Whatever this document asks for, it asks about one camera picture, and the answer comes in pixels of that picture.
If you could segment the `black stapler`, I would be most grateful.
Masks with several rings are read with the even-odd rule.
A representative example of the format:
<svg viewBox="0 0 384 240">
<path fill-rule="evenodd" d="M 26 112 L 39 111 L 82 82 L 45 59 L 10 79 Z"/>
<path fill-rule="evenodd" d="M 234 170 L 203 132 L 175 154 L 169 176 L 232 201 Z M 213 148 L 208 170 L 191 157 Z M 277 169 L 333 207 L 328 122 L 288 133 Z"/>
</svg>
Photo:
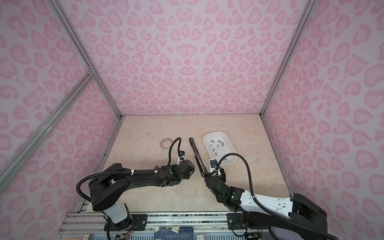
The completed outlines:
<svg viewBox="0 0 384 240">
<path fill-rule="evenodd" d="M 193 138 L 189 138 L 189 142 L 190 142 L 190 145 L 191 145 L 191 147 L 192 147 L 192 149 L 194 151 L 195 160 L 196 160 L 196 162 L 198 164 L 199 171 L 200 171 L 202 177 L 205 178 L 208 175 L 208 171 L 207 171 L 207 169 L 206 169 L 206 167 L 204 165 L 204 162 L 203 162 L 203 160 L 202 160 L 202 158 L 200 156 L 200 153 L 199 153 L 198 148 L 197 148 L 197 146 L 195 144 L 195 141 L 194 141 Z"/>
</svg>

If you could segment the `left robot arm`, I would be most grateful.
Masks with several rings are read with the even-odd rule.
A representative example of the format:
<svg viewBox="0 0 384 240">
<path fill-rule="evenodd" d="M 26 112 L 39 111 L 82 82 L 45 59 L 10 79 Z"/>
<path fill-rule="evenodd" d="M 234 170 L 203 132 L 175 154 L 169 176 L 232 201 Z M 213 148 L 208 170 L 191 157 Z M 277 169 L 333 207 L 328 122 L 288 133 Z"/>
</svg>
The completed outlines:
<svg viewBox="0 0 384 240">
<path fill-rule="evenodd" d="M 93 211 L 104 213 L 114 224 L 130 221 L 126 205 L 120 201 L 122 194 L 128 190 L 144 187 L 172 187 L 189 179 L 195 166 L 189 160 L 169 166 L 156 166 L 153 170 L 134 170 L 113 164 L 105 171 L 85 178 L 89 181 L 90 202 Z"/>
</svg>

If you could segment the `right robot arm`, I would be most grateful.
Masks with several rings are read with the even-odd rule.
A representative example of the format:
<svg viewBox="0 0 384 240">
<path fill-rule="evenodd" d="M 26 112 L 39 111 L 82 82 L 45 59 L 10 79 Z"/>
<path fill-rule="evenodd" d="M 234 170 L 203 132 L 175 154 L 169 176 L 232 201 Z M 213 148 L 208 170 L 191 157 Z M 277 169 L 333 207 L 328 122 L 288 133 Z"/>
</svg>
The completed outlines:
<svg viewBox="0 0 384 240">
<path fill-rule="evenodd" d="M 218 203 L 234 213 L 241 212 L 233 228 L 268 228 L 276 239 L 327 239 L 326 211 L 305 196 L 295 194 L 293 198 L 274 198 L 252 195 L 250 191 L 228 186 L 225 175 L 207 171 L 202 175 Z"/>
</svg>

